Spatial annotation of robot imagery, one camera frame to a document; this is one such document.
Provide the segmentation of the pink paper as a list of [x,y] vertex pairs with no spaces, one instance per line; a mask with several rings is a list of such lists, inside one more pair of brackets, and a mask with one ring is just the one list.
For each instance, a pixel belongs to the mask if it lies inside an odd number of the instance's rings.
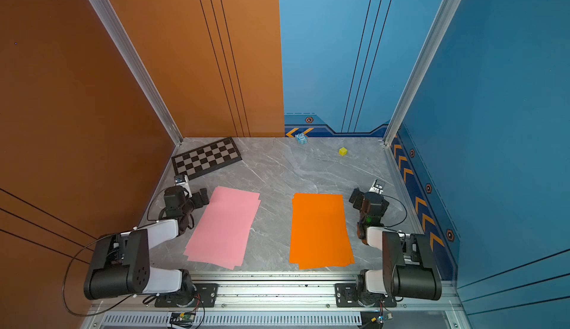
[[190,262],[229,270],[243,265],[250,228],[260,204],[259,193],[215,188],[184,255]]

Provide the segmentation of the orange curved paper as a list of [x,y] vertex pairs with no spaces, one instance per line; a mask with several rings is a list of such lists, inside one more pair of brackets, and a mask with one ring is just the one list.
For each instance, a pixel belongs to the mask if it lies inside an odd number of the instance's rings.
[[301,270],[344,268],[355,263],[343,196],[294,195],[289,261]]

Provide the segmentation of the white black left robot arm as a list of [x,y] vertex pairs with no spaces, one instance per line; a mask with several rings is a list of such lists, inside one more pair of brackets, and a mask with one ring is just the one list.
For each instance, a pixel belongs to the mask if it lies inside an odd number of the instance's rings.
[[208,191],[191,193],[177,185],[166,188],[163,199],[165,207],[154,222],[98,239],[83,287],[87,299],[147,294],[157,307],[197,301],[189,272],[152,267],[150,250],[193,229],[192,212],[209,204]]

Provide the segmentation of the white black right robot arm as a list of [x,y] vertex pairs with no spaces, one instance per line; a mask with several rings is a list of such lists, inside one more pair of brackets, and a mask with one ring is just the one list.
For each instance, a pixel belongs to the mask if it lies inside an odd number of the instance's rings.
[[349,202],[359,212],[357,237],[382,254],[382,269],[363,270],[358,275],[351,301],[362,307],[393,308],[400,298],[440,300],[442,278],[428,237],[384,225],[381,220],[390,203],[380,187],[367,192],[356,188]]

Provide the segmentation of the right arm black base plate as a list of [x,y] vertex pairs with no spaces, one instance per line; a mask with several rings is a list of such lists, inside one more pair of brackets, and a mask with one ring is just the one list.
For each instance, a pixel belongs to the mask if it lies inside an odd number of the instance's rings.
[[337,283],[335,300],[338,308],[395,308],[396,300],[385,293],[372,293],[355,283]]

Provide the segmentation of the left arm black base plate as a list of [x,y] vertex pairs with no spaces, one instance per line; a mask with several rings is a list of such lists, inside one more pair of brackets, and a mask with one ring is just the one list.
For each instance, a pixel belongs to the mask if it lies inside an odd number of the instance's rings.
[[203,306],[213,308],[218,296],[218,284],[198,283],[194,284],[192,296],[178,296],[176,293],[169,293],[159,296],[154,301],[156,308],[196,308]]

